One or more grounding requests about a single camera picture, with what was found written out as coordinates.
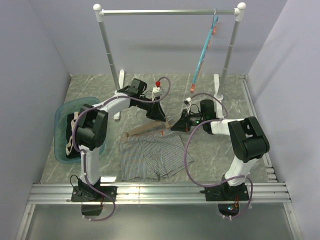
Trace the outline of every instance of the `gray wall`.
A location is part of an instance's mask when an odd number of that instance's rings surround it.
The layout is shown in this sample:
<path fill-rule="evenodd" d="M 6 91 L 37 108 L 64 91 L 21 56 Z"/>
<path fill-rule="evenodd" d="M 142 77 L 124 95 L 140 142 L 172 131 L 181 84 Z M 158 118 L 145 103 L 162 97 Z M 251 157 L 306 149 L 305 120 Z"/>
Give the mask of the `gray wall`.
<path fill-rule="evenodd" d="M 288 0 L 248 80 L 306 240 L 320 234 L 319 9 L 319 1 Z"/>
<path fill-rule="evenodd" d="M 41 178 L 68 72 L 28 0 L 0 0 L 0 233 L 14 239 Z"/>
<path fill-rule="evenodd" d="M 109 10 L 233 9 L 241 0 L 30 0 L 67 70 L 109 73 L 93 5 Z M 230 73 L 247 74 L 287 0 L 246 0 Z M 127 73 L 194 73 L 212 16 L 106 16 L 115 66 Z M 221 73 L 235 18 L 221 15 L 202 73 Z"/>

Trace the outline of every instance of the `gray striped fabric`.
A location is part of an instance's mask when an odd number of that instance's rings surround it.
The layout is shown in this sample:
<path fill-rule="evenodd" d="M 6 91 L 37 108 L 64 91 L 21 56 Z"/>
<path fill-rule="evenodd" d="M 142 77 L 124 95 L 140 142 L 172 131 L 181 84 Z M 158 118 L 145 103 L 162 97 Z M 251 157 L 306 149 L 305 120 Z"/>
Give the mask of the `gray striped fabric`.
<path fill-rule="evenodd" d="M 170 129 L 118 140 L 123 182 L 156 182 L 184 168 L 184 145 Z M 187 155 L 187 164 L 193 159 Z"/>

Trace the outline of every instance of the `white rack foot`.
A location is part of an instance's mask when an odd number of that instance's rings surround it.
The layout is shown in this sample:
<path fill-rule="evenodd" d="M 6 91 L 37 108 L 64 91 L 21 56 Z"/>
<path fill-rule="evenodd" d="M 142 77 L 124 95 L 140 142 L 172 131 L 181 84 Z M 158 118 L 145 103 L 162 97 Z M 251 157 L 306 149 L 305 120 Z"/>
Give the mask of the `white rack foot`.
<path fill-rule="evenodd" d="M 221 94 L 220 97 L 218 97 L 218 89 L 220 86 L 220 81 L 219 81 L 219 75 L 215 74 L 214 75 L 214 96 L 220 101 L 222 102 L 224 99 L 224 96 Z M 216 110 L 216 117 L 217 118 L 222 118 L 223 117 L 223 111 L 222 111 L 222 106 L 217 103 L 217 101 L 214 101 L 214 107 Z"/>
<path fill-rule="evenodd" d="M 121 70 L 120 74 L 119 74 L 119 85 L 120 85 L 120 88 L 124 87 L 124 82 L 125 82 L 125 71 Z M 114 120 L 120 120 L 120 113 L 121 112 L 118 112 L 117 114 L 115 114 L 113 116 L 113 119 Z"/>

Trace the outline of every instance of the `gray marble tabletop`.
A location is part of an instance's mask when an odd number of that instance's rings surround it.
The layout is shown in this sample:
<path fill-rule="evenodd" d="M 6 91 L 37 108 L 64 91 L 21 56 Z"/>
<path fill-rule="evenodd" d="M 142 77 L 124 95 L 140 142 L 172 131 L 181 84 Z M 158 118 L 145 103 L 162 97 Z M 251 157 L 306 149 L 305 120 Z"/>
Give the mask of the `gray marble tabletop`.
<path fill-rule="evenodd" d="M 148 84 L 148 90 L 152 89 L 155 81 L 167 76 L 171 79 L 170 97 L 161 101 L 169 123 L 174 124 L 181 116 L 181 110 L 185 106 L 182 100 L 192 96 L 190 93 L 192 74 L 126 74 L 124 85 L 128 85 L 133 78 L 140 79 Z M 199 76 L 194 93 L 213 94 L 213 74 Z M 68 88 L 65 102 L 84 98 L 96 97 L 104 101 L 114 95 L 115 86 L 112 76 L 109 74 L 73 75 Z M 250 115 L 245 99 L 245 94 L 238 75 L 229 75 L 223 88 L 223 104 L 229 111 L 230 119 L 245 118 Z M 195 103 L 206 99 L 205 96 L 196 98 Z M 120 120 L 109 120 L 107 128 L 106 145 L 100 155 L 99 164 L 102 176 L 114 176 L 116 181 L 122 180 L 119 160 L 119 145 L 117 139 L 123 132 L 149 123 L 151 120 L 145 117 L 145 111 L 130 107 L 121 112 Z M 190 133 L 179 132 L 182 142 L 185 144 Z M 189 166 L 191 175 L 198 181 L 219 181 L 229 169 L 234 158 L 234 153 L 229 136 L 209 135 L 199 130 L 193 137 L 188 152 L 194 159 Z M 67 183 L 71 175 L 79 176 L 81 164 L 62 164 L 54 155 L 53 142 L 44 168 L 42 183 Z M 267 176 L 264 161 L 260 159 L 250 171 L 250 177 L 254 182 L 266 182 Z M 160 178 L 161 182 L 186 182 L 189 181 L 184 170 L 170 178 Z"/>

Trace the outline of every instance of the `teal laundry basket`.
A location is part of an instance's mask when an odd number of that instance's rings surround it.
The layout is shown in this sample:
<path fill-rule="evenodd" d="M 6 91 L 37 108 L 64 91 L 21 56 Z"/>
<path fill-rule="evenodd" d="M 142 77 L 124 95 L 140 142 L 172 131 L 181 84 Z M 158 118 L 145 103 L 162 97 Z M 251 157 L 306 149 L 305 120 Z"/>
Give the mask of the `teal laundry basket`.
<path fill-rule="evenodd" d="M 83 97 L 68 101 L 61 105 L 54 116 L 54 156 L 62 164 L 80 163 L 81 158 L 67 158 L 66 156 L 66 129 L 67 129 L 67 117 L 69 114 L 79 112 L 80 108 L 84 104 L 94 105 L 100 103 L 96 97 Z M 105 143 L 100 148 L 100 154 L 105 149 Z"/>

